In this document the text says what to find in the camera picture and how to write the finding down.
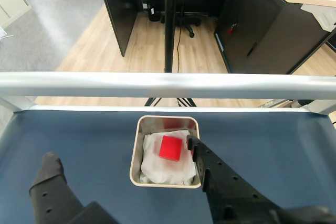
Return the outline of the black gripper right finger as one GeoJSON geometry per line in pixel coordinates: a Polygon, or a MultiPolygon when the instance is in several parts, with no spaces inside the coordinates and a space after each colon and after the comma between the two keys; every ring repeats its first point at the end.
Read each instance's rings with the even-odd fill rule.
{"type": "Polygon", "coordinates": [[[280,223],[275,203],[258,192],[195,136],[187,148],[206,193],[213,223],[280,223]]]}

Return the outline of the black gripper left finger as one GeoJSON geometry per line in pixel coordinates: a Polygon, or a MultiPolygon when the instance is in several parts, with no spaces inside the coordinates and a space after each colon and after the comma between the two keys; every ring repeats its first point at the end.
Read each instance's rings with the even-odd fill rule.
{"type": "Polygon", "coordinates": [[[97,202],[83,206],[67,184],[60,158],[52,152],[29,189],[36,223],[117,223],[97,202]]]}

